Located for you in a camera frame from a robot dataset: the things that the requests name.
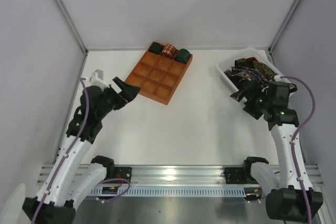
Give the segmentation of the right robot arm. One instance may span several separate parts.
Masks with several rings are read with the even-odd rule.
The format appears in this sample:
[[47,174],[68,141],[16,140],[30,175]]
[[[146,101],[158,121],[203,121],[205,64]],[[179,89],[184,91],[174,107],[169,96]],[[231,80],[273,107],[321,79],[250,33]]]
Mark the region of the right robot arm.
[[260,185],[266,196],[268,217],[311,223],[323,205],[323,196],[314,190],[307,174],[299,140],[303,125],[296,111],[289,108],[290,94],[296,90],[291,83],[270,81],[262,87],[252,80],[231,98],[245,99],[243,110],[255,119],[264,118],[275,142],[278,175],[263,158],[248,157],[243,163],[247,176]]

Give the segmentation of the navy floral tie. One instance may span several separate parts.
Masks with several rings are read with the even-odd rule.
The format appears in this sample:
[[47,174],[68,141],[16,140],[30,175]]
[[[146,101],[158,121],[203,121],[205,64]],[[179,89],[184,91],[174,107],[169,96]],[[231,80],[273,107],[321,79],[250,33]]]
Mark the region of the navy floral tie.
[[254,70],[232,68],[231,70],[226,70],[224,74],[239,89],[253,80],[259,82],[262,87],[266,84],[263,76]]

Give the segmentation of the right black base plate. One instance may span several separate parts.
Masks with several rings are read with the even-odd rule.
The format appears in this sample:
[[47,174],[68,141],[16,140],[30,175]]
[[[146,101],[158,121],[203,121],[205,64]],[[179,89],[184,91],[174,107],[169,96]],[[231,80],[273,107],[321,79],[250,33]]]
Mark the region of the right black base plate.
[[242,167],[225,167],[223,174],[228,185],[248,184]]

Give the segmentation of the pile of dark ties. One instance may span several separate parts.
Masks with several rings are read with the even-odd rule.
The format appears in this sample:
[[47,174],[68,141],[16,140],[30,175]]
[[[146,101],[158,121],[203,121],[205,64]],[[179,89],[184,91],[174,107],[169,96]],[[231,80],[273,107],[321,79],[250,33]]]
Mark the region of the pile of dark ties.
[[231,98],[238,101],[243,97],[241,90],[246,88],[251,81],[257,82],[257,88],[245,95],[247,99],[257,91],[262,91],[264,95],[267,95],[269,82],[274,81],[274,77],[277,75],[269,66],[253,58],[235,60],[234,66],[225,70],[224,74],[238,88],[237,92],[230,95]]

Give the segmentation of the orange wooden divided tray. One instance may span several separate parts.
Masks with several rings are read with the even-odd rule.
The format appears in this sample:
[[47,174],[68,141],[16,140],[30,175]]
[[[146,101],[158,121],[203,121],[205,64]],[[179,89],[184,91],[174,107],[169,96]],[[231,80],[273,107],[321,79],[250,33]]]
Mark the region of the orange wooden divided tray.
[[140,95],[168,105],[189,68],[193,55],[191,54],[187,64],[183,64],[174,59],[153,54],[148,49],[132,69],[125,82],[140,87]]

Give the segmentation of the white plastic basket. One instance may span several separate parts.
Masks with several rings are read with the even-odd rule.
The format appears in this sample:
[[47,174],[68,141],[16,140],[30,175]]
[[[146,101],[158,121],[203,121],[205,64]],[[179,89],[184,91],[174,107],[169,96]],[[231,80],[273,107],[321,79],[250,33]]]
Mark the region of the white plastic basket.
[[222,60],[216,65],[222,80],[233,92],[256,81],[258,89],[264,89],[275,76],[283,74],[257,49],[248,47]]

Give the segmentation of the red patterned rolled tie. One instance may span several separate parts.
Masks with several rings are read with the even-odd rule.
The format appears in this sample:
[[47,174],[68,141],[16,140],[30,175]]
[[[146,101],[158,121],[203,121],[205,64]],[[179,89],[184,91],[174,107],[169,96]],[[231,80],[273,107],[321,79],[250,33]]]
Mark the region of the red patterned rolled tie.
[[178,50],[171,44],[166,44],[163,47],[163,50],[160,53],[160,56],[163,56],[168,59],[173,59]]

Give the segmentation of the dark green rolled tie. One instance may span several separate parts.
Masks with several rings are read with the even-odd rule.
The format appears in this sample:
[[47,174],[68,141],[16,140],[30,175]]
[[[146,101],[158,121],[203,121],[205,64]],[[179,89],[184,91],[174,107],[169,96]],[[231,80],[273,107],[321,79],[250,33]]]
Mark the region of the dark green rolled tie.
[[158,42],[153,42],[152,45],[149,47],[148,51],[153,54],[160,55],[163,49],[164,49],[163,45],[161,45]]

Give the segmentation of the aluminium rail frame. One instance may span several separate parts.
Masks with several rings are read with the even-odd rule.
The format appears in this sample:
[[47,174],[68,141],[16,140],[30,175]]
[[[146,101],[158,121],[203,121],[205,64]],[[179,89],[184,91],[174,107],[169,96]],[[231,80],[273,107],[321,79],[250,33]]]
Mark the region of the aluminium rail frame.
[[129,182],[104,182],[106,169],[101,164],[80,165],[73,175],[66,177],[68,185],[52,183],[52,189],[66,200],[76,196],[89,198],[123,197],[228,197],[264,198],[257,183],[228,185],[225,167],[239,166],[146,166],[134,165]]

